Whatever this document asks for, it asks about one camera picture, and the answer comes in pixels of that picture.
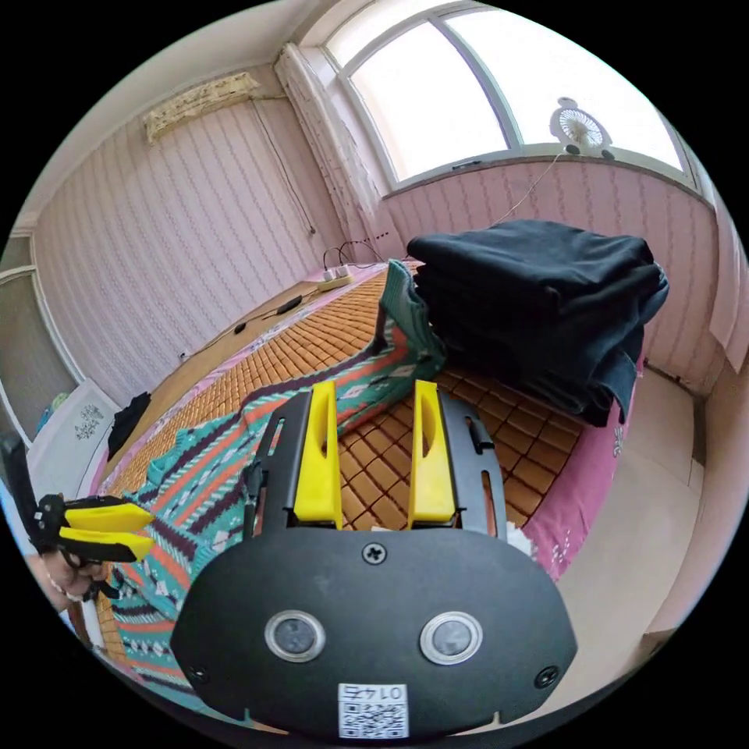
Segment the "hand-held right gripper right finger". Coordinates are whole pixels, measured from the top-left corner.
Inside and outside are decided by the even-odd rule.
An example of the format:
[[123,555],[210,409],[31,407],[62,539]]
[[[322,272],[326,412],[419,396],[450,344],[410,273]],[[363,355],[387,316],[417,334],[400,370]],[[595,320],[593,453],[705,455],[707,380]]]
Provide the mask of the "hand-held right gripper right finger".
[[414,386],[409,526],[449,526],[456,501],[448,441],[438,386],[417,380]]

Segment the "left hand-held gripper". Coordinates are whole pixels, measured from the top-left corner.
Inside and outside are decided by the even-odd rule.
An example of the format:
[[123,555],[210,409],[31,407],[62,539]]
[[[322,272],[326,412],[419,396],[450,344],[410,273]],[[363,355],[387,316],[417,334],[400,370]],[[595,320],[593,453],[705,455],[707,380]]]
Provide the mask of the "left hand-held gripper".
[[[59,550],[74,565],[135,563],[154,541],[139,535],[153,516],[137,504],[109,495],[65,500],[46,495],[34,511],[34,547],[38,554]],[[106,580],[94,582],[83,598],[118,598],[119,590]]]

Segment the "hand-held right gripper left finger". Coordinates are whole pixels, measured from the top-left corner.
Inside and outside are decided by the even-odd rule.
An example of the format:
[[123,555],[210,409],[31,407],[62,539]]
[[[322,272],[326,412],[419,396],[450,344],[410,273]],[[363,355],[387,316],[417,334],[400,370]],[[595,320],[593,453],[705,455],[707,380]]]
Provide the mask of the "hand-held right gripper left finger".
[[310,391],[293,512],[303,525],[343,527],[333,380],[319,382]]

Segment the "person's left hand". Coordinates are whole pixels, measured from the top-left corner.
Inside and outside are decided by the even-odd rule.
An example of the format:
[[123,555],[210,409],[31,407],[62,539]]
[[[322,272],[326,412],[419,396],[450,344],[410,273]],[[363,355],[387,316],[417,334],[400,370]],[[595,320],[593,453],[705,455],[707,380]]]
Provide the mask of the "person's left hand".
[[76,560],[74,565],[59,550],[25,556],[30,572],[58,614],[67,611],[73,603],[82,602],[94,582],[108,577],[108,564],[88,563],[81,566],[75,556],[72,559]]

